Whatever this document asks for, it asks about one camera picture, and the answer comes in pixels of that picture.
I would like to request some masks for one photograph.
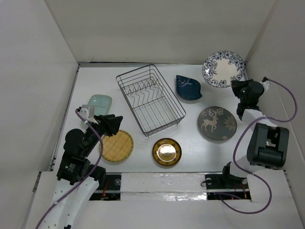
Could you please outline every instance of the bamboo coaster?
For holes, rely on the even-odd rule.
[[[127,159],[133,150],[133,139],[129,133],[123,130],[112,136],[103,136],[103,154],[102,157],[109,162],[121,162]]]

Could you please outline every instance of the dark blue leaf-shaped dish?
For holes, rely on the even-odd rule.
[[[200,93],[201,85],[197,80],[176,75],[177,93],[186,100],[197,100],[202,97]]]

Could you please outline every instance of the deer design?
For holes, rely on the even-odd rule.
[[[211,125],[211,132],[213,132],[213,130],[216,129],[216,124],[217,124],[217,115],[223,115],[224,114],[224,110],[222,108],[217,108],[216,111],[214,109],[209,109],[208,110],[208,115],[210,117],[213,118],[213,120],[209,120],[209,119],[204,119],[203,120],[203,124],[201,125],[201,129],[204,126],[205,130],[207,131],[206,127],[208,125]]]
[[[184,87],[184,86],[186,86],[186,85],[192,85],[192,83],[190,83],[190,78],[186,78],[186,77],[184,77],[184,76],[180,76],[180,75],[178,75],[177,76],[177,79],[178,79],[178,82],[179,82],[179,86],[180,87]]]

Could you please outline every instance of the white panel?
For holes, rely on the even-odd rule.
[[[42,0],[0,0],[0,222],[21,228],[48,168],[77,63]]]
[[[291,193],[282,171],[261,170],[259,175],[270,181],[274,198],[269,208],[261,214],[236,213],[218,200],[161,201],[154,195],[151,199],[142,194],[129,201],[89,201],[79,219],[77,229],[302,229]],[[55,186],[53,177],[43,175],[33,202],[27,229],[33,229],[51,201]],[[252,195],[264,194],[264,183],[249,180]],[[244,211],[263,208],[266,202],[227,200],[230,206]]]
[[[280,124],[290,129],[290,140],[285,168],[292,186],[292,192],[305,222],[305,129],[304,129],[304,56],[305,56],[305,15],[303,0],[278,0],[269,23],[247,65],[249,78],[262,79],[264,76],[277,80],[289,87],[295,94],[299,110],[291,124]],[[291,96],[273,84],[260,101],[262,110],[271,116],[287,119],[294,111]]]
[[[274,0],[46,0],[77,61],[245,58]]]
[[[204,173],[123,173],[121,192],[200,192]]]

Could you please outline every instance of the metal dish rack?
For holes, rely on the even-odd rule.
[[[146,137],[185,117],[184,108],[154,64],[118,75],[116,80]]]

